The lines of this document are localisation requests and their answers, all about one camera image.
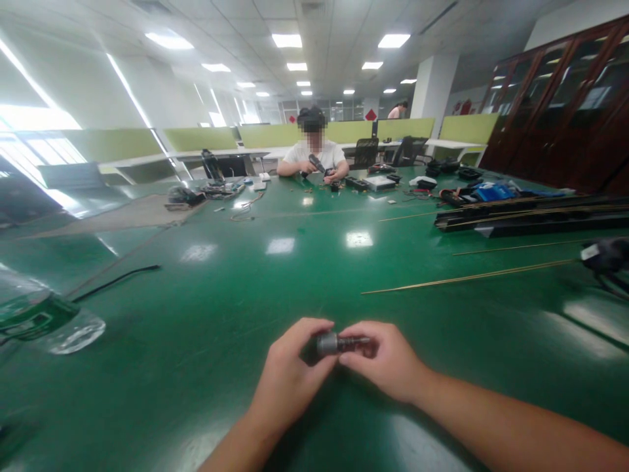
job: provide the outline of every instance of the green partition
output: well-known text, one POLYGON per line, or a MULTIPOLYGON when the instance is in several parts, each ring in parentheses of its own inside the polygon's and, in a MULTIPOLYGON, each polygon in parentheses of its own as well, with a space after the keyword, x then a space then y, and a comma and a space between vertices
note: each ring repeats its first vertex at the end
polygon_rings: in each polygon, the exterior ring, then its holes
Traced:
POLYGON ((394 141, 405 136, 430 138, 434 118, 399 119, 378 121, 378 138, 391 138, 394 141))
POLYGON ((90 162, 120 161, 162 152, 149 129, 65 130, 62 133, 90 162))
POLYGON ((487 144, 497 119, 498 113, 445 117, 439 139, 487 144))
POLYGON ((328 123, 326 137, 339 144, 355 143, 372 137, 371 121, 332 121, 328 123))
POLYGON ((177 152, 201 149, 236 149, 230 128, 171 128, 164 133, 177 152))
POLYGON ((297 125, 246 125, 238 131, 246 148, 292 146, 301 139, 297 125))

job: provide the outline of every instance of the column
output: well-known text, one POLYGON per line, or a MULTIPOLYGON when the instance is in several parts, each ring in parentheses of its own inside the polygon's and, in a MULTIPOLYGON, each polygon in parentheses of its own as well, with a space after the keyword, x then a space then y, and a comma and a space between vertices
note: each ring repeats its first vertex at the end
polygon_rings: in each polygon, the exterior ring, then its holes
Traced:
POLYGON ((431 138, 438 138, 459 56, 433 56, 419 64, 411 118, 434 118, 431 138))

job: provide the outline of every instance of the water bottle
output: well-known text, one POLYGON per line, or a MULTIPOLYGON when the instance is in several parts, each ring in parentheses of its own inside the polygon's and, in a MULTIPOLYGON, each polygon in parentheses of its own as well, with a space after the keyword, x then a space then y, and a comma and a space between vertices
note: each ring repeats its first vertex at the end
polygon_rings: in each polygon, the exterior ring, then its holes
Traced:
POLYGON ((16 272, 0 270, 0 341, 72 354, 104 331, 105 322, 80 305, 16 272))

